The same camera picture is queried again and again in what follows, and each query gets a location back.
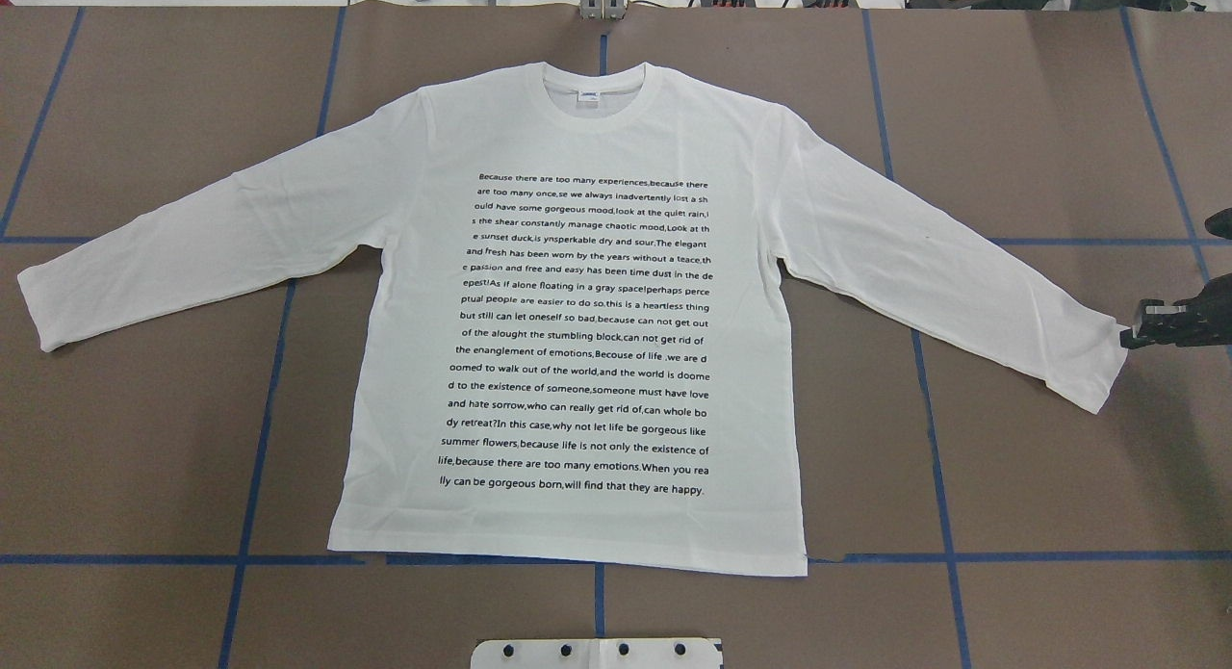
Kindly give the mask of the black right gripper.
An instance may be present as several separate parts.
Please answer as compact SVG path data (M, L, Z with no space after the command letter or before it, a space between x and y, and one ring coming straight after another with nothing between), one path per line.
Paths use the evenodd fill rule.
M1211 278L1198 296L1170 306L1143 299L1142 326L1122 328L1120 344L1126 349L1231 345L1231 274Z

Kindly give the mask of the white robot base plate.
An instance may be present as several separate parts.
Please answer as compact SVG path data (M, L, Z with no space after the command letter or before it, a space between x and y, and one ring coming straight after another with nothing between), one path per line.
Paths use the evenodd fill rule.
M471 668L722 668L721 641L702 637L493 639Z

